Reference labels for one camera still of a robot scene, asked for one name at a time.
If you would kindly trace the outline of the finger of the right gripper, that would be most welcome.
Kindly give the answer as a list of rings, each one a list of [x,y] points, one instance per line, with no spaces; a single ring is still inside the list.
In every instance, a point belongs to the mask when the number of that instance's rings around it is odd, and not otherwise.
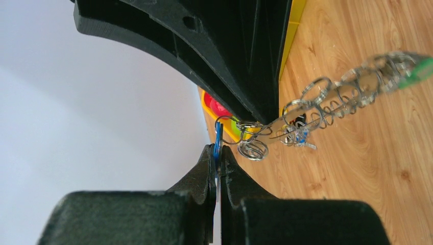
[[[165,62],[241,120],[279,115],[291,1],[74,1],[77,30]]]

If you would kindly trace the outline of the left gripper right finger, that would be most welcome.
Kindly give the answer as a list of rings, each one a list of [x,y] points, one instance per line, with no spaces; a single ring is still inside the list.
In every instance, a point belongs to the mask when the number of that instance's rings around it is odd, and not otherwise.
[[[389,244],[370,205],[354,200],[280,199],[254,181],[230,147],[220,156],[222,244]]]

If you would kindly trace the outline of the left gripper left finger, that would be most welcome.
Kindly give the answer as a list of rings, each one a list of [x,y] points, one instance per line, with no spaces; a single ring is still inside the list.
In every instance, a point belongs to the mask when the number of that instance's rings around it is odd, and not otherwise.
[[[75,191],[53,209],[39,244],[210,244],[213,242],[213,145],[163,191]]]

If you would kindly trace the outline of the blue capped key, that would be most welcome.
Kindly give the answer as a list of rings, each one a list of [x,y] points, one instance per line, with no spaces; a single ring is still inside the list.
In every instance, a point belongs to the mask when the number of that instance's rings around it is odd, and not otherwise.
[[[216,207],[217,207],[217,215],[216,220],[217,223],[217,231],[218,238],[220,239],[220,244],[222,244],[222,216],[221,216],[221,155],[222,155],[222,147],[223,147],[223,124],[219,121],[215,124],[216,138],[213,150],[214,163],[215,163],[215,182],[216,182]]]

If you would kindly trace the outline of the green capped key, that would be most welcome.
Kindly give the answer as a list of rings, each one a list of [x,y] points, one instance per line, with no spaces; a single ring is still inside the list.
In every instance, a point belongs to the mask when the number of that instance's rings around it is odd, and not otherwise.
[[[420,83],[429,79],[432,76],[432,57],[423,59],[417,63],[414,69],[398,84],[399,89],[404,89],[409,86]]]

